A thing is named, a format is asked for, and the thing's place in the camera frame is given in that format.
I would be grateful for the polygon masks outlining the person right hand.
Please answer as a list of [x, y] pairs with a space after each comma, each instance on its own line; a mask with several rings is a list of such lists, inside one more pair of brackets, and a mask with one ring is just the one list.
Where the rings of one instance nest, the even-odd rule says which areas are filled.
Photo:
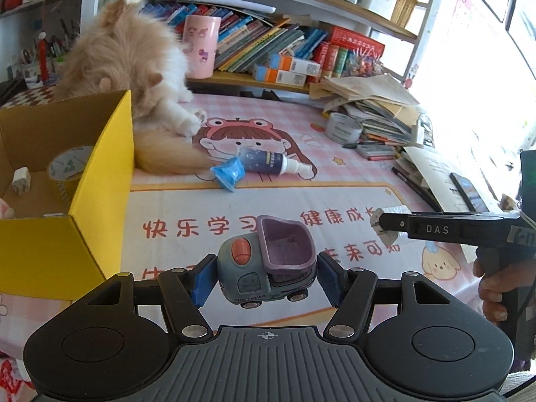
[[520, 267], [519, 264], [511, 264], [490, 275], [484, 270], [481, 259], [477, 259], [473, 264], [473, 275], [481, 279], [478, 292], [482, 300], [483, 315], [495, 325], [507, 320], [508, 311], [503, 305], [503, 295], [519, 287]]

